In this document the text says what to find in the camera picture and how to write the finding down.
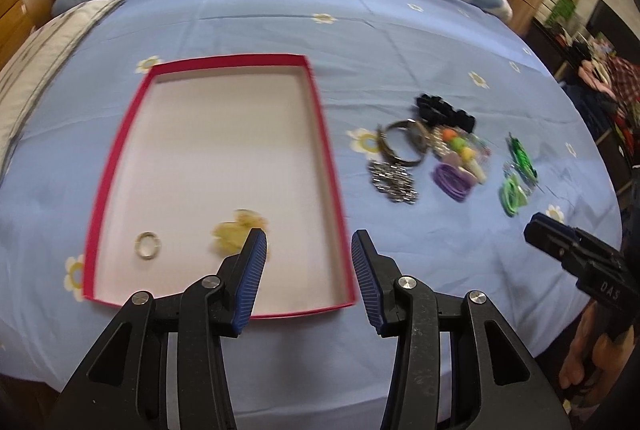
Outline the person's right hand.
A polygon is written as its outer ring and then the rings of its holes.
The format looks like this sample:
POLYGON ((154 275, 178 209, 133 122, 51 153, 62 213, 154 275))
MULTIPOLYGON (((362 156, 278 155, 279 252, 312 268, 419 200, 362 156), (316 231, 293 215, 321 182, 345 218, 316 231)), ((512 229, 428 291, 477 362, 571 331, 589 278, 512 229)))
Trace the person's right hand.
POLYGON ((605 332, 599 334, 596 331, 597 307, 597 303, 591 302, 582 312, 575 337, 559 373, 562 389, 578 386, 585 380, 584 365, 587 355, 591 355, 591 361, 600 376, 585 394, 583 406, 596 406, 605 399, 634 350, 632 326, 616 340, 612 340, 605 332))

